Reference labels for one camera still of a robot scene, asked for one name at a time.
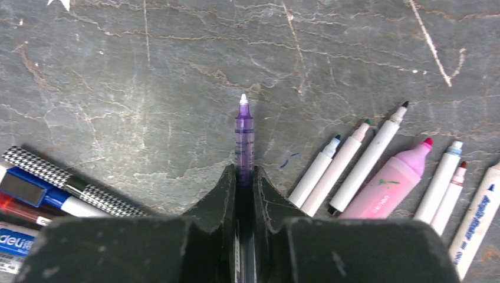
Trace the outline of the green capped white marker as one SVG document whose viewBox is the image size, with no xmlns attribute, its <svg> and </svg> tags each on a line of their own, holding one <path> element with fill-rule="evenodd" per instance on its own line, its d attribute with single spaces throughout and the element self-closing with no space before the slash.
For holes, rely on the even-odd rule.
<svg viewBox="0 0 500 283">
<path fill-rule="evenodd" d="M 370 120 L 366 119 L 362 124 L 360 124 L 359 128 L 345 140 L 341 149 L 334 156 L 332 162 L 314 186 L 312 192 L 301 205 L 300 209 L 306 215 L 312 217 L 316 214 L 329 192 L 337 183 L 343 171 L 347 168 L 351 159 L 359 150 L 370 126 Z"/>
</svg>

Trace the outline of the blue capped white marker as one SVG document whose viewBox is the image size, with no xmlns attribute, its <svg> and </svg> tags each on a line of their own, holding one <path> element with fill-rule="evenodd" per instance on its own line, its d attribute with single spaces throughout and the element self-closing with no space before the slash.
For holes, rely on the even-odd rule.
<svg viewBox="0 0 500 283">
<path fill-rule="evenodd" d="M 315 185 L 318 183 L 320 177 L 324 174 L 326 168 L 333 160 L 333 156 L 337 151 L 337 147 L 341 142 L 341 135 L 336 135 L 331 139 L 322 151 L 320 151 L 309 168 L 305 171 L 304 175 L 289 195 L 288 199 L 297 208 L 300 208 L 305 202 L 306 198 L 310 195 Z"/>
</svg>

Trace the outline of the clear purple ink pen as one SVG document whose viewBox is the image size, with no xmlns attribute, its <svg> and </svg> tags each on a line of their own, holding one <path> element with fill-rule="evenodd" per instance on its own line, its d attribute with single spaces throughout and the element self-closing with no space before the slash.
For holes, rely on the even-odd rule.
<svg viewBox="0 0 500 283">
<path fill-rule="evenodd" d="M 239 100 L 238 115 L 235 118 L 236 134 L 236 179 L 238 185 L 252 186 L 254 168 L 254 118 L 245 94 Z"/>
</svg>

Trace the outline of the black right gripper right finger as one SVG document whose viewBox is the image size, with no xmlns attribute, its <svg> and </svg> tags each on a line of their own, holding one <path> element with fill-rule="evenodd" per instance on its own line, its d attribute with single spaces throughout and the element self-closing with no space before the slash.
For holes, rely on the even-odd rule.
<svg viewBox="0 0 500 283">
<path fill-rule="evenodd" d="M 311 218 L 254 169 L 258 282 L 458 282 L 427 224 Z"/>
</svg>

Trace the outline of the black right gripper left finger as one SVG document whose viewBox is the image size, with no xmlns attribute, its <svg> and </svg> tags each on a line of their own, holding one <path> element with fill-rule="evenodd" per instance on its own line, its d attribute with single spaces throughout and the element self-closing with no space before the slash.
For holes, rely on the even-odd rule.
<svg viewBox="0 0 500 283">
<path fill-rule="evenodd" d="M 62 218 L 15 282 L 233 282 L 235 167 L 179 216 Z"/>
</svg>

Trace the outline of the orange capped white marker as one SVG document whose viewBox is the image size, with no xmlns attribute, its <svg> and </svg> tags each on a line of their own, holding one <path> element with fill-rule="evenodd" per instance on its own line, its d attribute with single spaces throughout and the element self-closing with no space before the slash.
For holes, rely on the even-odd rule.
<svg viewBox="0 0 500 283">
<path fill-rule="evenodd" d="M 489 167 L 449 247 L 463 280 L 499 208 L 499 164 Z"/>
</svg>

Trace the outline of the red capped white marker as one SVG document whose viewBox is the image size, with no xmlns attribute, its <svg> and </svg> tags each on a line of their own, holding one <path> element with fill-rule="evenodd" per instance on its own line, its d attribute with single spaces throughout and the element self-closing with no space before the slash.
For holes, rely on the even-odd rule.
<svg viewBox="0 0 500 283">
<path fill-rule="evenodd" d="M 448 224 L 449 218 L 461 194 L 466 171 L 467 162 L 463 161 L 457 167 L 455 174 L 451 178 L 445 191 L 444 197 L 440 202 L 438 209 L 430 223 L 430 226 L 439 236 L 442 236 L 443 231 Z"/>
</svg>

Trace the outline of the black capped white marker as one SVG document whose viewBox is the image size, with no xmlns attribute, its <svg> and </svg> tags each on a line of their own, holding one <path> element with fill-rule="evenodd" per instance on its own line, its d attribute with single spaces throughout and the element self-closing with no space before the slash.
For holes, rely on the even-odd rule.
<svg viewBox="0 0 500 283">
<path fill-rule="evenodd" d="M 403 117 L 407 112 L 409 102 L 405 101 L 388 120 L 386 120 L 368 147 L 360 156 L 338 191 L 328 204 L 328 213 L 337 216 L 345 210 L 359 188 L 377 163 L 389 143 L 396 135 Z"/>
</svg>

